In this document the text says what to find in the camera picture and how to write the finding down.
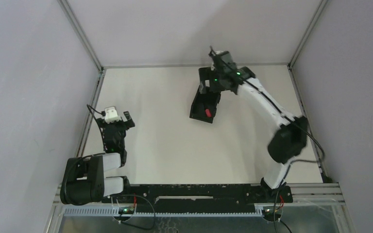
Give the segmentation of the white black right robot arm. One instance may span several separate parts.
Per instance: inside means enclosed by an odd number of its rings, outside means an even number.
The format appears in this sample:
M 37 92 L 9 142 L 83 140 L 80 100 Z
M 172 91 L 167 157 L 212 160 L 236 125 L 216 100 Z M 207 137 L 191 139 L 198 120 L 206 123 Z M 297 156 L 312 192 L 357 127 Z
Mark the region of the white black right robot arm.
M 229 90 L 244 99 L 261 116 L 269 128 L 268 155 L 273 162 L 261 179 L 261 195 L 273 202 L 280 197 L 280 188 L 294 163 L 317 164 L 318 160 L 300 159 L 307 146 L 308 132 L 305 116 L 296 116 L 280 105 L 248 68 L 221 70 L 215 67 L 198 69 L 200 84 L 193 101 L 190 117 L 212 123 L 222 91 Z

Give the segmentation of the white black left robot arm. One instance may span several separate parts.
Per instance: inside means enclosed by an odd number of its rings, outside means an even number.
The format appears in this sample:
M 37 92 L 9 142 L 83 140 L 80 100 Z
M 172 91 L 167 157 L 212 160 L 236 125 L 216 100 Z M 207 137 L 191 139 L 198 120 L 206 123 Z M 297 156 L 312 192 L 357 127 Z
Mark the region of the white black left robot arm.
M 125 166 L 125 137 L 135 122 L 128 111 L 119 115 L 115 106 L 99 112 L 99 118 L 95 117 L 95 108 L 87 105 L 87 109 L 100 131 L 103 151 L 68 159 L 60 189 L 61 202 L 81 206 L 101 202 L 108 196 L 127 202 L 133 194 L 127 177 L 108 177 L 106 172 Z

